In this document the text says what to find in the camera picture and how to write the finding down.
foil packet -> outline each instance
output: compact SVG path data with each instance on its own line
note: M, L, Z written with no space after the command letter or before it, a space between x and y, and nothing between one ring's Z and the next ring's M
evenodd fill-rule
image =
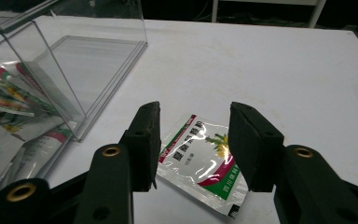
M235 218L248 187L228 147L228 127L184 115L162 139L158 175Z

red stripe on packet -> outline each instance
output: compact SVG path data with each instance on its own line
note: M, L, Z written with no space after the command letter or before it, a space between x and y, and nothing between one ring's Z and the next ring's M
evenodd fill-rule
M66 136L63 133L56 133L56 132L50 132L46 134L47 137L52 137L60 141L61 143L64 143L66 141Z

white surface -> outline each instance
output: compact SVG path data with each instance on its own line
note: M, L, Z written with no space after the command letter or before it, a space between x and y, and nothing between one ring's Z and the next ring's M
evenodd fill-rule
M89 169L139 106L160 101L161 134L185 113L228 124L232 101L259 110L284 135L322 153L358 185L358 39L349 31L146 21L149 46L81 143L70 143L48 181ZM249 193L235 220L157 179L134 194L135 223L278 223L272 194Z

clear plastic box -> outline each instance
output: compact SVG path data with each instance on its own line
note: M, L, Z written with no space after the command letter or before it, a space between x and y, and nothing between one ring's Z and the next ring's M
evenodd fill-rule
M0 68L5 70L0 70L0 93L32 110L19 110L14 117L60 118L70 135L81 140L146 46L139 0L1 0ZM5 106L0 116L13 117ZM11 135L27 143L43 134ZM43 177L66 142L38 176ZM10 170L4 163L14 163L12 154L0 161L0 178Z

screw hole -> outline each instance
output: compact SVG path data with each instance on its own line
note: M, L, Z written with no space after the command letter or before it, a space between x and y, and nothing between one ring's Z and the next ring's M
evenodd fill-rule
M337 209L337 213L347 219L350 222L357 222L358 221L358 216L356 216L356 214L354 214L352 211L345 209L345 208L338 208Z
M92 217L95 220L104 220L107 219L110 215L110 209L108 207L99 207L95 209L94 213L92 214Z
M7 200L15 203L27 199L36 191L36 186L32 183L25 183L11 190L7 195Z
M118 147L109 147L103 151L105 157L116 156L118 153L120 153L120 148Z
M313 157L313 153L309 149L305 149L305 148L301 148L301 147L296 148L295 153L299 157L304 157L304 158Z

